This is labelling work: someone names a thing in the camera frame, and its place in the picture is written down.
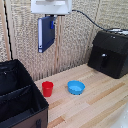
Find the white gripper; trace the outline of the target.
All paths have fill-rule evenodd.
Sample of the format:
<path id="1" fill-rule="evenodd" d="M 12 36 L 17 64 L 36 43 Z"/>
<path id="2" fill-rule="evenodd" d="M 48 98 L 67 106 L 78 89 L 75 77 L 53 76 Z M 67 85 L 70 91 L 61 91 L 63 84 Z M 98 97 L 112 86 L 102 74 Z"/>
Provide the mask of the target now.
<path id="1" fill-rule="evenodd" d="M 31 12 L 50 14 L 50 28 L 54 29 L 54 15 L 67 15 L 72 11 L 72 0 L 31 0 Z"/>

